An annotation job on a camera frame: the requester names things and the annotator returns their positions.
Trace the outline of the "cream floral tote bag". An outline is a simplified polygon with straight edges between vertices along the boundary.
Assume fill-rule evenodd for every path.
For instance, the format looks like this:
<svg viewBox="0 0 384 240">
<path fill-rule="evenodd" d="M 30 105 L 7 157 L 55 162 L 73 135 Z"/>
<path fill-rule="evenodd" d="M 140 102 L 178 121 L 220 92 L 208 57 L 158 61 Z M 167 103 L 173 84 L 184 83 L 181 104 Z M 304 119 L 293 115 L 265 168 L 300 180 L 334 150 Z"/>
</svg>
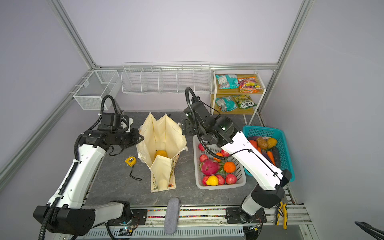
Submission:
<svg viewBox="0 0 384 240">
<path fill-rule="evenodd" d="M 180 154 L 188 150 L 181 125 L 168 115 L 157 120 L 149 114 L 139 134 L 144 140 L 137 144 L 138 157 L 151 171 L 151 192 L 175 189 L 174 171 Z"/>
</svg>

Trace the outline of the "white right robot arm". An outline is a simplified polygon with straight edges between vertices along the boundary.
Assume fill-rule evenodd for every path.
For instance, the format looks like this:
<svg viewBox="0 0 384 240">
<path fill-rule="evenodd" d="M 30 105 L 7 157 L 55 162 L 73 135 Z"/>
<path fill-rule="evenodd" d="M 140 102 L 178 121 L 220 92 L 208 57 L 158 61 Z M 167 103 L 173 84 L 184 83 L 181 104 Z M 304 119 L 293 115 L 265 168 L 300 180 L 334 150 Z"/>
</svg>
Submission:
<svg viewBox="0 0 384 240">
<path fill-rule="evenodd" d="M 282 208 L 286 215 L 287 200 L 284 186 L 292 174 L 281 170 L 260 153 L 247 139 L 244 133 L 226 117 L 208 117 L 198 123 L 191 117 L 182 120 L 182 133 L 185 136 L 197 136 L 200 143 L 216 145 L 234 157 L 256 179 L 257 185 L 245 197 L 238 208 L 227 208 L 227 221 L 230 224 L 267 222 L 265 209 Z"/>
</svg>

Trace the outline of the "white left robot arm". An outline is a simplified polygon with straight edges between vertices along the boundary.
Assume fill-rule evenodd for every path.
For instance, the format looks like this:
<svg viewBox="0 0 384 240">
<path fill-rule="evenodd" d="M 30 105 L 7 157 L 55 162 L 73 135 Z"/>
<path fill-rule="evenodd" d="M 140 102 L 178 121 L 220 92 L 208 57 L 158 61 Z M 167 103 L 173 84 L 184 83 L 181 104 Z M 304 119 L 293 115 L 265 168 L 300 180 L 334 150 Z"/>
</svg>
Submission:
<svg viewBox="0 0 384 240">
<path fill-rule="evenodd" d="M 74 144 L 74 159 L 58 190 L 44 206 L 37 206 L 33 217 L 41 224 L 38 238 L 46 232 L 71 235 L 73 239 L 86 235 L 92 228 L 115 220 L 127 225 L 133 214 L 130 203 L 114 201 L 95 207 L 84 206 L 100 163 L 106 154 L 113 156 L 115 147 L 121 151 L 144 140 L 132 119 L 118 111 L 115 99 L 106 95 L 101 102 L 98 120 L 81 133 Z"/>
</svg>

